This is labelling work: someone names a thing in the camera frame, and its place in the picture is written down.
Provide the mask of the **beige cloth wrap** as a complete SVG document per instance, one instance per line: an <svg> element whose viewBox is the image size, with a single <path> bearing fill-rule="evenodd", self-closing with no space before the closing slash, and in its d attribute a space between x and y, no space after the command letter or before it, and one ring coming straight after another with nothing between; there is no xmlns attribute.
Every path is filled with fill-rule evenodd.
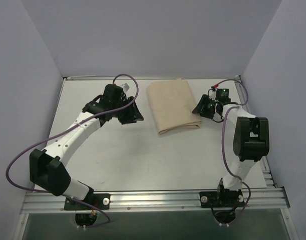
<svg viewBox="0 0 306 240"><path fill-rule="evenodd" d="M192 112L197 103L188 81L179 78L152 82L146 95L159 135L200 128L201 117Z"/></svg>

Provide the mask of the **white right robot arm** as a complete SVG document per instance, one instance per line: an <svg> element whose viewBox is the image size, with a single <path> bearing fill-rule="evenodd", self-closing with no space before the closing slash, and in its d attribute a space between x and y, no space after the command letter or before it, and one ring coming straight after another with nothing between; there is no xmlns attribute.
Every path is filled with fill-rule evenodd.
<svg viewBox="0 0 306 240"><path fill-rule="evenodd" d="M240 193L252 167L269 152L268 119L245 111L241 105L229 102L227 96L212 99L203 94L192 111L201 117L212 119L215 114L222 118L222 157L227 174L221 178L215 193L216 203L227 206L232 200L243 201ZM238 160L229 165L225 156L225 129L227 122L234 124L232 149Z"/></svg>

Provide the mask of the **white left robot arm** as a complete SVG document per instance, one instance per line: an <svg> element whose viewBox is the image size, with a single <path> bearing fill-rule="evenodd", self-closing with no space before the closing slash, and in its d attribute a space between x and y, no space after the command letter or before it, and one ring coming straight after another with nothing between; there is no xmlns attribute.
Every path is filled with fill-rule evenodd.
<svg viewBox="0 0 306 240"><path fill-rule="evenodd" d="M143 121L135 98L127 96L128 89L126 83L106 85L103 94L82 108L70 131L43 150L33 150L29 157L30 180L55 196L73 197L77 206L89 209L94 202L94 190L73 179L66 165L82 143L111 119L117 118L123 125Z"/></svg>

